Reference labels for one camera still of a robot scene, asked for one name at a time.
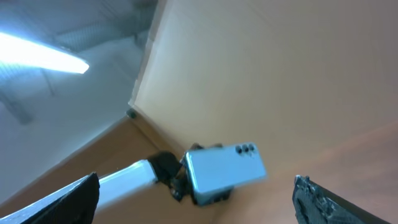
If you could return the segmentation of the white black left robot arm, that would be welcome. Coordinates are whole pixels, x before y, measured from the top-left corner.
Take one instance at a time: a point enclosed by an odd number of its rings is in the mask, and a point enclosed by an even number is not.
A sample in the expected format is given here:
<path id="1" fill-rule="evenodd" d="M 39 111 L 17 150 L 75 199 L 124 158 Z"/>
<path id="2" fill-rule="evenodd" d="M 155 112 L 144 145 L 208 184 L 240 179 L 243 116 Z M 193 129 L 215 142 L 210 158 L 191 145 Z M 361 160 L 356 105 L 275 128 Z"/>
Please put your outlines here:
<path id="1" fill-rule="evenodd" d="M 197 207 L 209 206 L 230 198 L 233 186 L 199 193 L 195 190 L 194 178 L 190 175 L 192 170 L 186 156 L 179 159 L 170 151 L 159 151 L 147 159 L 100 178 L 97 208 L 101 210 L 110 207 L 158 183 L 164 184 L 176 201 L 181 202 L 185 197 L 190 197 L 192 204 Z"/>

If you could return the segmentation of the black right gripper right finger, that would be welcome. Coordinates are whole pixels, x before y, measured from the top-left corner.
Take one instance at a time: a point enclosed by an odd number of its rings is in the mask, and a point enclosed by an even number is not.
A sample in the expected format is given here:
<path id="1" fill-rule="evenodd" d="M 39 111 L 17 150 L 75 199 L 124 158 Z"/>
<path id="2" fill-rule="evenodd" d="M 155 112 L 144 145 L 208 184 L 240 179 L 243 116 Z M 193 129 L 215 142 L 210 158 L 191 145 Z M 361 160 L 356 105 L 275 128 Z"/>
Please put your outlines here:
<path id="1" fill-rule="evenodd" d="M 298 224 L 389 224 L 355 204 L 296 175 L 292 201 Z"/>

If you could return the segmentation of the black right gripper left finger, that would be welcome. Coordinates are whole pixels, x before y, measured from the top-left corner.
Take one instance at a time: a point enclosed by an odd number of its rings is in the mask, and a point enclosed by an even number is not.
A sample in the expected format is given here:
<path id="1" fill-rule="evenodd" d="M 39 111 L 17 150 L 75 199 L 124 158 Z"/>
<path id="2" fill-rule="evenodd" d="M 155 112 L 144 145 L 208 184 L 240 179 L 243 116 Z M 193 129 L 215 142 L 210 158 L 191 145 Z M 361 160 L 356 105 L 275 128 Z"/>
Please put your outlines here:
<path id="1" fill-rule="evenodd" d="M 92 224 L 100 181 L 92 172 L 50 195 L 1 218 L 1 224 Z"/>

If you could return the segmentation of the blue Galaxy smartphone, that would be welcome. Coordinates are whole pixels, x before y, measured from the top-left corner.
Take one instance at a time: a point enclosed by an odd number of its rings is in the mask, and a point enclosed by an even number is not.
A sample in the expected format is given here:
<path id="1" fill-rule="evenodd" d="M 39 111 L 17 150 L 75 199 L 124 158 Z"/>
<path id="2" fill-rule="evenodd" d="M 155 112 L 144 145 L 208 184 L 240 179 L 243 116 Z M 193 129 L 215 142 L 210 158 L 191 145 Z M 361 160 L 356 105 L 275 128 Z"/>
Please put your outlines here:
<path id="1" fill-rule="evenodd" d="M 267 177 L 266 167 L 253 142 L 190 149 L 183 161 L 193 201 L 201 207 L 226 200 L 233 189 Z"/>

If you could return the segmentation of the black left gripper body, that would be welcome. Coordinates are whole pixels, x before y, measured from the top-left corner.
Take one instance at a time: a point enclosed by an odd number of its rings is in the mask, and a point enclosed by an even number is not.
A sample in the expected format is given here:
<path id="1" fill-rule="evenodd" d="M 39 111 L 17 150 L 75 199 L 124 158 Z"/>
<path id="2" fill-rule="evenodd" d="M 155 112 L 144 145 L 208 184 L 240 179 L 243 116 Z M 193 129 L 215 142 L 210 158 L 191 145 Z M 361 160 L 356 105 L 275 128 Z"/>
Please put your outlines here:
<path id="1" fill-rule="evenodd" d="M 181 202 L 185 196 L 190 196 L 192 203 L 194 205 L 212 205 L 214 203 L 222 202 L 228 200 L 233 192 L 233 188 L 223 190 L 210 198 L 199 198 L 195 195 L 193 190 L 193 181 L 188 173 L 188 162 L 187 154 L 190 151 L 205 150 L 211 148 L 221 149 L 223 147 L 222 143 L 216 143 L 211 146 L 205 147 L 199 143 L 194 143 L 188 150 L 184 152 L 180 160 L 181 168 L 178 174 L 169 181 L 169 190 L 172 197 Z"/>

